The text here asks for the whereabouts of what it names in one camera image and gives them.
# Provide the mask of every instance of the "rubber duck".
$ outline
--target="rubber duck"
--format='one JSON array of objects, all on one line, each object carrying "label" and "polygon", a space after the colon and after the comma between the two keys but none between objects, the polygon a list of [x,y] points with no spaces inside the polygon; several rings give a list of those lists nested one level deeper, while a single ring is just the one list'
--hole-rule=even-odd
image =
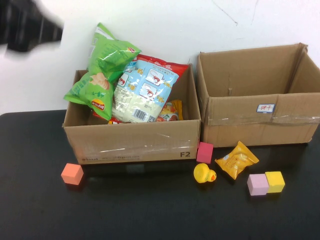
[{"label": "rubber duck", "polygon": [[205,182],[213,182],[217,179],[216,172],[210,170],[208,165],[205,163],[200,163],[197,166],[195,166],[193,170],[193,176],[195,180],[200,184]]}]

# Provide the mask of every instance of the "cardboard box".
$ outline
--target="cardboard box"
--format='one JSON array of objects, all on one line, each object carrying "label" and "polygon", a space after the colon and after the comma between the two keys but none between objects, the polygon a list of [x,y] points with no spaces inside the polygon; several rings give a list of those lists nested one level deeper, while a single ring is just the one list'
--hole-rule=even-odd
[{"label": "cardboard box", "polygon": [[320,122],[320,70],[299,43],[200,53],[202,141],[215,147],[307,143]]},{"label": "cardboard box", "polygon": [[[76,71],[74,83],[86,72]],[[191,65],[173,86],[174,99],[182,100],[183,121],[110,125],[70,102],[63,128],[79,164],[195,159],[201,117]]]}]

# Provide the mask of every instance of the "yellow cube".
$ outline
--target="yellow cube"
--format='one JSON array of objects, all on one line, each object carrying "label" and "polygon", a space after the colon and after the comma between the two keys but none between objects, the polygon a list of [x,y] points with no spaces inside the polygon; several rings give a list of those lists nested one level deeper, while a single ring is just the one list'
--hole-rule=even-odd
[{"label": "yellow cube", "polygon": [[266,179],[269,184],[269,193],[281,193],[285,187],[285,181],[280,171],[267,171],[265,172]]}]

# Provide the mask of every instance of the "white wall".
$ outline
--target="white wall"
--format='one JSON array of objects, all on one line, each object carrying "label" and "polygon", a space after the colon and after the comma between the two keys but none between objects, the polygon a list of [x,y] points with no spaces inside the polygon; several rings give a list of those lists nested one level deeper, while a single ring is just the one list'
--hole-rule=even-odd
[{"label": "white wall", "polygon": [[0,114],[65,109],[98,22],[146,55],[196,63],[201,52],[305,43],[320,66],[319,0],[42,0],[64,22],[60,46],[0,48]]}]

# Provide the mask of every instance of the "foam cube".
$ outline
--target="foam cube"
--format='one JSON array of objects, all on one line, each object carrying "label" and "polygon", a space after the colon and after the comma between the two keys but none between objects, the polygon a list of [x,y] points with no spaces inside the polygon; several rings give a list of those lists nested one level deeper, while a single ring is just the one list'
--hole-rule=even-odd
[{"label": "foam cube", "polygon": [[269,184],[269,193],[281,193],[285,187],[285,180],[280,171],[265,172],[266,179]]},{"label": "foam cube", "polygon": [[214,151],[214,145],[210,143],[200,142],[198,152],[196,155],[196,161],[199,163],[210,164],[212,153]]},{"label": "foam cube", "polygon": [[66,184],[79,185],[84,171],[80,165],[67,163],[61,173],[61,177]]},{"label": "foam cube", "polygon": [[250,174],[246,182],[251,196],[266,195],[269,190],[265,174]]}]

